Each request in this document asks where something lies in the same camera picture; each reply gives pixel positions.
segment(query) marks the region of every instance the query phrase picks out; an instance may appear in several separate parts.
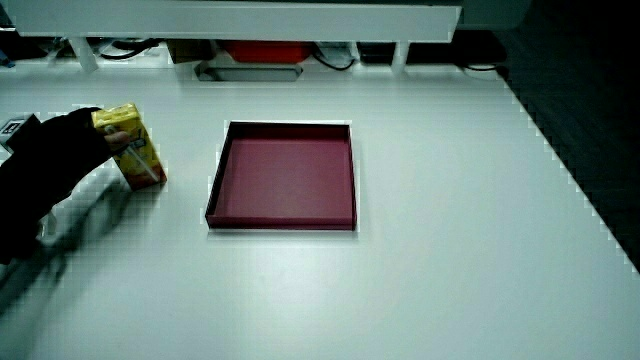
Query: cable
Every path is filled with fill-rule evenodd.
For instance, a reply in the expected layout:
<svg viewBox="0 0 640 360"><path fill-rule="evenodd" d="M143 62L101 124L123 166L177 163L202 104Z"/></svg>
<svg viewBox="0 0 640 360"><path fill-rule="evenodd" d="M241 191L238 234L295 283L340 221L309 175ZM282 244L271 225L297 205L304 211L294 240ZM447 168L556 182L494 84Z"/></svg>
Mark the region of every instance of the cable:
<svg viewBox="0 0 640 360"><path fill-rule="evenodd" d="M328 68L331 68L333 70L345 71L345 70L349 69L356 62L356 59L351 59L351 62L349 63L349 65L347 65L345 67L337 67L337 66L331 65L327 61L325 61L322 56L318 55L319 52L320 52L320 49L316 45L316 46L314 46L314 49L313 49L311 55L313 56L314 59L318 60L322 65L324 65L324 66L326 66Z"/></svg>
<svg viewBox="0 0 640 360"><path fill-rule="evenodd" d="M125 60L132 58L141 52L156 47L162 42L162 39L147 39L143 41L114 41L111 46L120 50L133 50L124 55L107 55L100 54L100 57L107 60Z"/></svg>

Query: red container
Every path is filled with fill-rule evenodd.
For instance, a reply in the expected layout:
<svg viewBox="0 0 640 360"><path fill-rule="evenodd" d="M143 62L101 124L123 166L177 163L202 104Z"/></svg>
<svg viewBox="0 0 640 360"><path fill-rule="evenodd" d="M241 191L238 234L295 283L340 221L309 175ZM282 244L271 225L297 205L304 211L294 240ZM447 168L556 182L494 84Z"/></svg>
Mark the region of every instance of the red container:
<svg viewBox="0 0 640 360"><path fill-rule="evenodd" d="M237 62L297 64L311 55L308 42L293 41L219 41Z"/></svg>
<svg viewBox="0 0 640 360"><path fill-rule="evenodd" d="M229 126L209 228L355 230L348 125Z"/></svg>

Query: table surface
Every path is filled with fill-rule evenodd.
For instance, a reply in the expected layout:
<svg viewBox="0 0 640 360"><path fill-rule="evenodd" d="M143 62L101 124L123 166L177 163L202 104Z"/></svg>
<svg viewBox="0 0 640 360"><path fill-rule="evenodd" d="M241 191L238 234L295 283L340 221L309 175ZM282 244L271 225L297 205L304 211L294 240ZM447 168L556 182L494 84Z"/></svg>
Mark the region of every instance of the table surface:
<svg viewBox="0 0 640 360"><path fill-rule="evenodd" d="M191 66L0 72L3 118L135 102L168 176L93 204L59 282L45 271L0 318L0 358L640 357L638 274L501 79L309 65L216 83ZM232 120L349 122L357 231L209 231ZM66 209L119 176L107 162Z"/></svg>

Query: juice box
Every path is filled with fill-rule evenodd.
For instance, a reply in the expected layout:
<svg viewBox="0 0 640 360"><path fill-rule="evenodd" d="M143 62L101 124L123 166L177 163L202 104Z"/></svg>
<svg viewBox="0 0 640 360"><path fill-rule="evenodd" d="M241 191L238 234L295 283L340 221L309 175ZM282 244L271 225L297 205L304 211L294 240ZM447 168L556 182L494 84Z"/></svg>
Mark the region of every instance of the juice box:
<svg viewBox="0 0 640 360"><path fill-rule="evenodd" d="M113 158L131 190L135 191L167 181L167 176L135 104L127 103L116 108L95 111L91 113L91 117L93 127L100 134L106 135L116 131L126 131L129 134L131 139L129 148Z"/></svg>

